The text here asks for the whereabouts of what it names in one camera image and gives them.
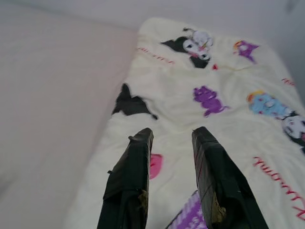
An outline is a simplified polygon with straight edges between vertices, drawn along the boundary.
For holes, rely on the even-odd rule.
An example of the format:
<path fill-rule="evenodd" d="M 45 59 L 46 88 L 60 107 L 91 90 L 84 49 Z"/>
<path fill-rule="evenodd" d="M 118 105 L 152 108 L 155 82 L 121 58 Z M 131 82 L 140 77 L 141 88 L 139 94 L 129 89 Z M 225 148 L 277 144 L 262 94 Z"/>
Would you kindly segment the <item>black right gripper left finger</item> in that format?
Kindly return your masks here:
<path fill-rule="evenodd" d="M 129 137 L 123 155 L 109 172 L 97 229 L 145 229 L 148 217 L 153 131 Z"/>

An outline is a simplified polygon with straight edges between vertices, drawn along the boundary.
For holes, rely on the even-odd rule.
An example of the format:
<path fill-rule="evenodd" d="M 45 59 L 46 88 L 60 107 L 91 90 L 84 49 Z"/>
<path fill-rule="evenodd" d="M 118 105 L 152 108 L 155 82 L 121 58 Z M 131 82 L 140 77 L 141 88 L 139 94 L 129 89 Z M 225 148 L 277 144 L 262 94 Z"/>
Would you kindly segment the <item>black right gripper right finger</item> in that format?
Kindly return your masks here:
<path fill-rule="evenodd" d="M 209 130 L 192 132 L 196 185 L 208 229 L 269 229 L 237 165 Z"/>

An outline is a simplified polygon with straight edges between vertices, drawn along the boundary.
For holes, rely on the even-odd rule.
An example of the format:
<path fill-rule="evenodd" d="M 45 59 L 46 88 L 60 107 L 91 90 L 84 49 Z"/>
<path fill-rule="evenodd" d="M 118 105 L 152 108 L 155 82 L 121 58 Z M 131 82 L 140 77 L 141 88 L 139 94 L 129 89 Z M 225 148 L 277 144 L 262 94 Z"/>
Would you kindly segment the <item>cream cartoon print comforter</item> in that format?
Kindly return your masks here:
<path fill-rule="evenodd" d="M 154 135 L 146 229 L 207 229 L 192 145 L 201 126 L 246 177 L 269 229 L 305 229 L 305 107 L 267 46 L 152 18 L 125 82 L 150 114 L 111 116 L 63 229 L 97 228 L 109 170 L 144 128 Z"/>

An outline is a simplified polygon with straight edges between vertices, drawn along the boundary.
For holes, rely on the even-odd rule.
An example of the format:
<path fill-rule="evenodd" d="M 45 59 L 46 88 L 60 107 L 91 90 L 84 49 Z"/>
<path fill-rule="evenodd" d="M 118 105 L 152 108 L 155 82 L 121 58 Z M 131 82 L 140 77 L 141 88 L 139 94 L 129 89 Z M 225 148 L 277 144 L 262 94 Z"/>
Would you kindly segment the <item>mattress with cream sheet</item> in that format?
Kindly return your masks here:
<path fill-rule="evenodd" d="M 61 229 L 134 31 L 0 1 L 0 229 Z"/>

